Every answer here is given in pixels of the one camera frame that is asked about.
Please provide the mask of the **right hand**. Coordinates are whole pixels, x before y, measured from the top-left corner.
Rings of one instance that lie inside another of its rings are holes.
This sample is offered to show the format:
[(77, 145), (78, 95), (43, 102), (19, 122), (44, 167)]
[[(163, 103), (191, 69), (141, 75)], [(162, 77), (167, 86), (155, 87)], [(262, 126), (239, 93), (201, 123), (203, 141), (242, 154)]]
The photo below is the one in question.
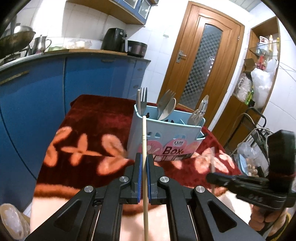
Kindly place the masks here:
[(249, 221), (249, 226), (255, 231), (260, 231), (264, 228), (264, 223), (273, 223), (269, 236), (274, 235), (284, 224), (287, 218), (288, 209), (283, 211), (275, 211), (269, 215), (263, 214), (261, 208), (257, 206), (251, 207), (251, 216)]

